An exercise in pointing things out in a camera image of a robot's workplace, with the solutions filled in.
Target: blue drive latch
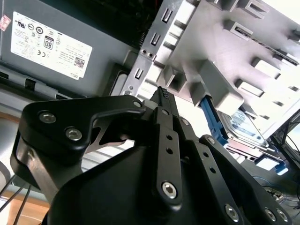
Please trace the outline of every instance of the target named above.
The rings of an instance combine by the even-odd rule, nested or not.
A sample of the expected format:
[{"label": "blue drive latch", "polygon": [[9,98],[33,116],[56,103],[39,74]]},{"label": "blue drive latch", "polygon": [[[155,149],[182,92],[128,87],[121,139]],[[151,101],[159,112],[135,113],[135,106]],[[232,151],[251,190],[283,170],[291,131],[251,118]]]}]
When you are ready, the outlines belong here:
[{"label": "blue drive latch", "polygon": [[210,100],[210,97],[204,97],[200,102],[200,107],[202,108],[206,117],[211,135],[216,138],[217,141],[221,143],[221,145],[225,146],[226,144],[228,144],[228,136]]}]

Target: wooden surface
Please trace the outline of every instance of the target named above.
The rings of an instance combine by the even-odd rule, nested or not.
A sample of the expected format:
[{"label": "wooden surface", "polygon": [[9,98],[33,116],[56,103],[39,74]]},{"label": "wooden surface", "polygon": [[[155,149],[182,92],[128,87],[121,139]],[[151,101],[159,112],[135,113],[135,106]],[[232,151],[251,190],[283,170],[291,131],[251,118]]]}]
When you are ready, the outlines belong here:
[{"label": "wooden surface", "polygon": [[[8,199],[12,194],[12,192],[6,191],[3,197]],[[23,199],[24,195],[18,195],[11,201],[7,225],[13,225]],[[22,210],[18,225],[39,225],[48,210],[49,203],[29,197]]]}]

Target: power supply label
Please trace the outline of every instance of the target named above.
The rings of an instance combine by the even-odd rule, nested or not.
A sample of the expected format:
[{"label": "power supply label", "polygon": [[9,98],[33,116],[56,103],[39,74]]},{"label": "power supply label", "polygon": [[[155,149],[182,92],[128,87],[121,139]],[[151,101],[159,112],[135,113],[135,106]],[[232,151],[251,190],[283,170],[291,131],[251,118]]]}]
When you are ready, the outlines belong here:
[{"label": "power supply label", "polygon": [[73,79],[84,77],[91,46],[18,12],[12,24],[12,53]]}]

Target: barcode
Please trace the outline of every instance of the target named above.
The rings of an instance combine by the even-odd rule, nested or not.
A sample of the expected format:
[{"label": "barcode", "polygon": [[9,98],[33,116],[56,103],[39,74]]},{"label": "barcode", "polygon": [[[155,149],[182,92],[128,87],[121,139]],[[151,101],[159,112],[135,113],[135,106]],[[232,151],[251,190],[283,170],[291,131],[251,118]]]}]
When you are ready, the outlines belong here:
[{"label": "barcode", "polygon": [[74,63],[74,66],[78,66],[79,68],[83,68],[83,66],[84,66],[84,63],[85,63],[85,61],[84,60],[82,60],[82,59],[80,59],[80,58],[78,58],[78,57],[76,57],[75,58],[75,63]]}]

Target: blue plastic tab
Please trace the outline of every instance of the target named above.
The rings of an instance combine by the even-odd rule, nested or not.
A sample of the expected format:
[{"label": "blue plastic tab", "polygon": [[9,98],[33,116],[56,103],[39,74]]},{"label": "blue plastic tab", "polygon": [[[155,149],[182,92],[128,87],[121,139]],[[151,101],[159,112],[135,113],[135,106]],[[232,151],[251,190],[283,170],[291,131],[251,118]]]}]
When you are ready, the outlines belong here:
[{"label": "blue plastic tab", "polygon": [[209,99],[209,97],[205,97],[200,102],[200,107],[202,108],[205,118],[208,123],[208,127],[210,129],[211,135],[217,139],[218,142],[221,143],[221,145],[225,146],[228,144],[227,137],[224,137],[222,134],[222,129],[224,129],[221,121],[216,118],[216,110],[212,106],[212,103]]},{"label": "blue plastic tab", "polygon": [[286,167],[284,162],[280,162],[279,165],[275,166],[275,172],[281,176],[282,174],[285,174],[288,172],[289,169]]}]

